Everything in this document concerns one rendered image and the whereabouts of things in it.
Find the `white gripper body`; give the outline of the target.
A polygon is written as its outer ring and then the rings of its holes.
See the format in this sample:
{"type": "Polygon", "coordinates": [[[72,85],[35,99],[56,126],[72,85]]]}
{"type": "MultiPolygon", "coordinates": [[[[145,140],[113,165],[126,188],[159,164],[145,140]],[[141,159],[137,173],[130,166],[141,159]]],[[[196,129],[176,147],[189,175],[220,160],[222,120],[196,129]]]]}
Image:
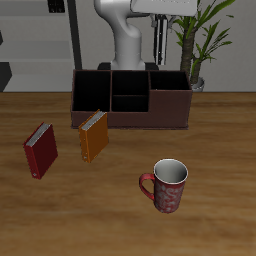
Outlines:
{"type": "Polygon", "coordinates": [[[154,59],[157,65],[166,64],[166,48],[168,19],[165,15],[157,14],[153,21],[154,26],[154,59]]]}

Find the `dark brown desk caddy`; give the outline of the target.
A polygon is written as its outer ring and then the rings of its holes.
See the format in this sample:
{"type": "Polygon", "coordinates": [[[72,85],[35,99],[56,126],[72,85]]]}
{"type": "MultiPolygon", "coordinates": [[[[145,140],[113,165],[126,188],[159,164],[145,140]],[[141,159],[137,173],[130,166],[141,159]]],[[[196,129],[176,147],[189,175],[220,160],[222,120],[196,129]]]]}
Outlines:
{"type": "Polygon", "coordinates": [[[110,129],[186,129],[191,98],[182,71],[76,70],[72,127],[101,110],[110,129]]]}

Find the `orange book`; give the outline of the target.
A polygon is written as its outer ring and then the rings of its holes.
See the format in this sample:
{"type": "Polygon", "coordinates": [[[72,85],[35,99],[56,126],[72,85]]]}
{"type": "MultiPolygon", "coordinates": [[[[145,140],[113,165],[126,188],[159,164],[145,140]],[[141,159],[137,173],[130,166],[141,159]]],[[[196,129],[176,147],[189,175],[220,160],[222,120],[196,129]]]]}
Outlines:
{"type": "Polygon", "coordinates": [[[98,109],[79,126],[79,137],[82,159],[91,163],[109,142],[107,113],[98,109]]]}

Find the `dark red book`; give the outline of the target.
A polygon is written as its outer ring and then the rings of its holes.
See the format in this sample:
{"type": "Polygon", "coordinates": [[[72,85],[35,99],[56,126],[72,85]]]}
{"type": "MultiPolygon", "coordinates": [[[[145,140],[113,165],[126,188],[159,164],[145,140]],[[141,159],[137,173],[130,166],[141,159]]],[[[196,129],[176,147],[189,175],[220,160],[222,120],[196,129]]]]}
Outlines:
{"type": "Polygon", "coordinates": [[[33,178],[41,179],[58,157],[52,124],[42,122],[23,143],[33,178]]]}

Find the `green pot plant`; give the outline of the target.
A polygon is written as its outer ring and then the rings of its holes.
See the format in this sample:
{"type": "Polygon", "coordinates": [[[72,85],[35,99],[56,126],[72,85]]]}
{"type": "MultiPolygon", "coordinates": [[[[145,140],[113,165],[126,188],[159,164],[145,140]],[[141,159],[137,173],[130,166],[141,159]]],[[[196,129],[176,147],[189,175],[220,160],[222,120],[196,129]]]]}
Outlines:
{"type": "Polygon", "coordinates": [[[229,28],[214,38],[219,21],[208,27],[205,24],[235,0],[223,0],[220,3],[213,0],[205,10],[200,8],[201,2],[202,0],[197,0],[195,16],[180,16],[174,20],[181,29],[180,32],[176,31],[179,38],[177,44],[182,48],[180,70],[187,72],[194,92],[202,92],[205,86],[204,79],[199,76],[202,63],[214,60],[212,53],[215,50],[231,44],[231,41],[225,41],[229,28]]]}

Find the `red patterned mug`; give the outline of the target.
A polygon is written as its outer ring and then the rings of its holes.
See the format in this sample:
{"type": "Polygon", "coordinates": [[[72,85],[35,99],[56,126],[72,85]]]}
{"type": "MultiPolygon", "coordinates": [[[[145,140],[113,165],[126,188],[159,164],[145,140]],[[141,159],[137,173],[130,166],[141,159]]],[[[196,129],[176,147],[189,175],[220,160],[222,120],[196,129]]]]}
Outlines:
{"type": "Polygon", "coordinates": [[[153,201],[157,210],[162,213],[173,213],[179,207],[187,177],[188,169],[182,162],[162,159],[154,165],[152,174],[145,173],[140,176],[139,187],[153,201]],[[153,193],[143,186],[145,180],[153,182],[153,193]]]}

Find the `black block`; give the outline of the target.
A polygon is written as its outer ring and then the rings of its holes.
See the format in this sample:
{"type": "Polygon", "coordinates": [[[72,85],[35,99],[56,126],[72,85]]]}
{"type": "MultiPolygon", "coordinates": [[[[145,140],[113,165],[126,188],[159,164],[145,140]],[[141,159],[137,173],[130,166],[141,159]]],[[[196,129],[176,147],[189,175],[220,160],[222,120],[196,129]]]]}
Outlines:
{"type": "Polygon", "coordinates": [[[12,77],[10,64],[8,62],[0,62],[0,92],[3,92],[12,77]]]}

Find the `flat black base plate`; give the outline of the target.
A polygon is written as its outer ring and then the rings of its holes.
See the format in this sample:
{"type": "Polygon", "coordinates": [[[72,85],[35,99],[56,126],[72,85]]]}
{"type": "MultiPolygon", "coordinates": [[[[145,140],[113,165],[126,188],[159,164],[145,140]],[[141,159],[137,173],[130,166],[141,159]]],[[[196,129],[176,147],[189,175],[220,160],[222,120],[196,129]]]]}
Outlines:
{"type": "MultiPolygon", "coordinates": [[[[102,62],[98,65],[97,70],[111,70],[111,63],[110,62],[102,62]]],[[[159,70],[159,67],[153,62],[146,62],[145,70],[159,70]]]]}

